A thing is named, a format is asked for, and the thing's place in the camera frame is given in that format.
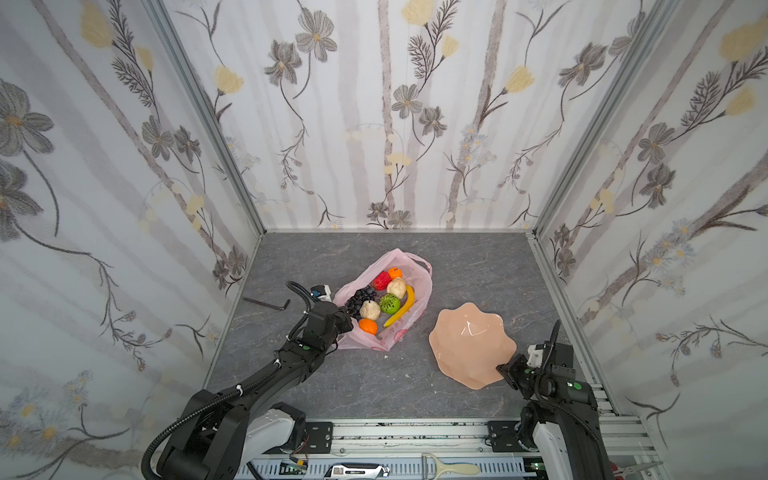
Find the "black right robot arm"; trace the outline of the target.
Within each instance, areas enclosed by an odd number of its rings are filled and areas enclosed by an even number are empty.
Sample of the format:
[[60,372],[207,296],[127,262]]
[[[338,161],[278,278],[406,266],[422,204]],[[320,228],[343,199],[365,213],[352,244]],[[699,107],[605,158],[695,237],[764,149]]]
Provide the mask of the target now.
[[495,437],[510,448],[535,452],[550,479],[612,479],[592,387],[576,379],[573,347],[552,340],[496,367],[527,401],[520,419]]

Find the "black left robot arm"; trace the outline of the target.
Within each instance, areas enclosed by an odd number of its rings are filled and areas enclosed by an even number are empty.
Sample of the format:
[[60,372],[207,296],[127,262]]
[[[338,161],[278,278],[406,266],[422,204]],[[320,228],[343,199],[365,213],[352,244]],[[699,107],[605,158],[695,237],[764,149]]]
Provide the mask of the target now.
[[181,416],[146,448],[146,479],[232,479],[245,452],[248,427],[278,397],[303,383],[324,363],[354,322],[340,307],[319,301],[307,308],[275,359],[246,380],[218,393],[197,392]]

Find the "pink plastic bag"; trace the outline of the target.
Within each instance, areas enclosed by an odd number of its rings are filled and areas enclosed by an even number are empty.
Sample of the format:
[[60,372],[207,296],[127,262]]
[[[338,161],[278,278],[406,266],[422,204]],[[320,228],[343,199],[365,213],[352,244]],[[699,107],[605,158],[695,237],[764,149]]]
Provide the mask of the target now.
[[426,311],[433,290],[432,266],[400,249],[385,253],[341,287],[333,302],[353,319],[341,349],[389,351]]

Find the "pink scalloped plate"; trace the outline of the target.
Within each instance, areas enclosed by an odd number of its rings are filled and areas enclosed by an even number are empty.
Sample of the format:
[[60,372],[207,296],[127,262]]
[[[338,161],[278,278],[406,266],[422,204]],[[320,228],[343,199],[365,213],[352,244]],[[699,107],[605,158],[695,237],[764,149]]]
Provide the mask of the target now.
[[472,390],[502,381],[497,366],[506,364],[518,348],[501,316],[470,302],[443,309],[429,343],[440,371]]

